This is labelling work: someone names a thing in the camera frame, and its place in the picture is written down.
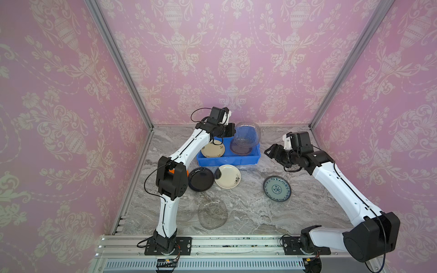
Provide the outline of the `brownish glass plate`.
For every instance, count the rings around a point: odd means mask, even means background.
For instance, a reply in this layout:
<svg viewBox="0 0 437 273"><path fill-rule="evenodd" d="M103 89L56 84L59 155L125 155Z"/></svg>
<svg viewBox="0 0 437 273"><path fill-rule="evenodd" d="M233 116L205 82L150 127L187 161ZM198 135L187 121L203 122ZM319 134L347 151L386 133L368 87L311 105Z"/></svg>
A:
<svg viewBox="0 0 437 273"><path fill-rule="evenodd" d="M251 147L242 147L237 145L234 141L230 144L230 149L234 154L240 155L240 156L246 156L249 155L252 152Z"/></svg>

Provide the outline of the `cream plate with characters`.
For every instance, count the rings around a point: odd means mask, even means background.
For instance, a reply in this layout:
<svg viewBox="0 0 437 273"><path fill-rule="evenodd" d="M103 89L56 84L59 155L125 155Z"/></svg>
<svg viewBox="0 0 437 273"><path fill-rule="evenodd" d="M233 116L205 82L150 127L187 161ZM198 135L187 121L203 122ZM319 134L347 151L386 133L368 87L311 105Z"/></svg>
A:
<svg viewBox="0 0 437 273"><path fill-rule="evenodd" d="M205 158L219 158L225 153L225 145L222 141L215 139L201 149L201 154Z"/></svg>

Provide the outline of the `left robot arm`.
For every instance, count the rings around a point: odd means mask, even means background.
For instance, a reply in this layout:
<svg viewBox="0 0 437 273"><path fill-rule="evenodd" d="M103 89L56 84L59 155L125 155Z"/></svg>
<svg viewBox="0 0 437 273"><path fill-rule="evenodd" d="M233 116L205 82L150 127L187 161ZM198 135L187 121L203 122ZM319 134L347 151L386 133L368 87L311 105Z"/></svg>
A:
<svg viewBox="0 0 437 273"><path fill-rule="evenodd" d="M176 217L180 198L188 188L188 167L201 149L215 138L234 136L235 124L230 123L232 112L228 108L212 107L209 116L196 123L195 129L187 141L168 157L158 160L156 185L158 193L153 196L160 198L159 220L153 235L140 243L139 248L145 249L145 255L178 255L181 252L177 245Z"/></svg>

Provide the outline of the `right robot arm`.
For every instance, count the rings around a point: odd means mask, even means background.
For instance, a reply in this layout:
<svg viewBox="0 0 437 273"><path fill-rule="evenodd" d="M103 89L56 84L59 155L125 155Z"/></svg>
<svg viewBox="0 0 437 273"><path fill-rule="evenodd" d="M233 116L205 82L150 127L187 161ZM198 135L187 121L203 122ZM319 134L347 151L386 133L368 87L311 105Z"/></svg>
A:
<svg viewBox="0 0 437 273"><path fill-rule="evenodd" d="M307 171L334 197L353 226L351 230L320 225L303 229L300 246L305 253L330 248L346 251L357 261L367 262L395 250L401 223L393 212L384 212L365 197L341 172L335 160L311 143L308 132L287 133L283 141L283 144L271 145L265 155L286 171L293 166Z"/></svg>

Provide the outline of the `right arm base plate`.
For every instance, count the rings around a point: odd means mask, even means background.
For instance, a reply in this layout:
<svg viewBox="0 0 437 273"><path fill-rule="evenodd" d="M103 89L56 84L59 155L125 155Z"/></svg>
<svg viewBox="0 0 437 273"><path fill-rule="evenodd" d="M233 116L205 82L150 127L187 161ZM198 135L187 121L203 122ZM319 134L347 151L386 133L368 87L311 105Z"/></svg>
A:
<svg viewBox="0 0 437 273"><path fill-rule="evenodd" d="M331 255L330 248L316 247L306 239L300 237L283 235L279 239L285 255Z"/></svg>

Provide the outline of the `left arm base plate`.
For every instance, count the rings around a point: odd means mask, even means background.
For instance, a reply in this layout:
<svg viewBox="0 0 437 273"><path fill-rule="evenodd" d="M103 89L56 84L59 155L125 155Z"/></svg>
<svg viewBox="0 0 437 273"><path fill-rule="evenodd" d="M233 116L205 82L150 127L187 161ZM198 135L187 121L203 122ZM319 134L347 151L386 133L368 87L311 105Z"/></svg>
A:
<svg viewBox="0 0 437 273"><path fill-rule="evenodd" d="M158 237L149 238L146 243L144 255L191 255L192 237L172 237L169 240Z"/></svg>

